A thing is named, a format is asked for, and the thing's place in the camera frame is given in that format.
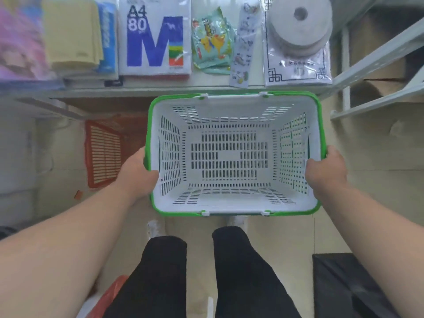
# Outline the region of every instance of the red plastic basket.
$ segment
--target red plastic basket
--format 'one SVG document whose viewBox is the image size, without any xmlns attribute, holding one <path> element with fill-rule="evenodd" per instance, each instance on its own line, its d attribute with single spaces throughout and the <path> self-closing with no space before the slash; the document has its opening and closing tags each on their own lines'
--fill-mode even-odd
<svg viewBox="0 0 424 318">
<path fill-rule="evenodd" d="M 115 181 L 127 158 L 146 144 L 147 114 L 88 120 L 85 130 L 88 187 L 106 187 Z"/>
</svg>

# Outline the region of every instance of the paper roll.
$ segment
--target paper roll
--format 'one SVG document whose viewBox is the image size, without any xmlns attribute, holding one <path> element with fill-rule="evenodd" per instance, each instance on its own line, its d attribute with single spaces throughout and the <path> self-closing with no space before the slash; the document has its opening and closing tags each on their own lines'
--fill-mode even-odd
<svg viewBox="0 0 424 318">
<path fill-rule="evenodd" d="M 288 55 L 310 57 L 322 49 L 333 29 L 329 0 L 274 0 L 269 29 Z"/>
</svg>

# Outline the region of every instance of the hand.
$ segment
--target hand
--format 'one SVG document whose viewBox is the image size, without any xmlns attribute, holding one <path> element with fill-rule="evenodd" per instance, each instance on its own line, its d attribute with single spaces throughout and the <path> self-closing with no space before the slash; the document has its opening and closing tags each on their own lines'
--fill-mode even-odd
<svg viewBox="0 0 424 318">
<path fill-rule="evenodd" d="M 334 185 L 347 184 L 347 168 L 343 156 L 331 145 L 327 147 L 327 151 L 326 159 L 310 159 L 306 164 L 305 178 L 316 198 Z"/>
<path fill-rule="evenodd" d="M 118 178 L 113 184 L 128 193 L 134 200 L 151 193 L 159 178 L 158 171 L 148 171 L 144 167 L 144 149 L 144 147 L 139 149 L 122 165 Z"/>
</svg>

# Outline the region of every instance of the foot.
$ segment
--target foot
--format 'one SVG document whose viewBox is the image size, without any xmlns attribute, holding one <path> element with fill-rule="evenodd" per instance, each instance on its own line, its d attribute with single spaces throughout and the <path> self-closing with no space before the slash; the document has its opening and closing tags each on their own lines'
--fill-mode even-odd
<svg viewBox="0 0 424 318">
<path fill-rule="evenodd" d="M 248 227 L 248 216 L 247 215 L 235 215 L 228 218 L 227 226 L 238 226 L 242 228 L 244 233 L 247 234 Z"/>
<path fill-rule="evenodd" d="M 149 240 L 154 237 L 163 237 L 165 235 L 165 228 L 158 220 L 152 220 L 147 223 L 147 236 Z"/>
</svg>

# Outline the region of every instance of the black pants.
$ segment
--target black pants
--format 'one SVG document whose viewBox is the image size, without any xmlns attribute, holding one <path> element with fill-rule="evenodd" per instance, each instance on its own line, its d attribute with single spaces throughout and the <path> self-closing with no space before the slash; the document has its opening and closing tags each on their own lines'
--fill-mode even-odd
<svg viewBox="0 0 424 318">
<path fill-rule="evenodd" d="M 218 301 L 215 318 L 300 318 L 272 268 L 244 231 L 212 234 Z M 140 264 L 104 318 L 186 318 L 187 244 L 177 237 L 151 239 Z"/>
</svg>

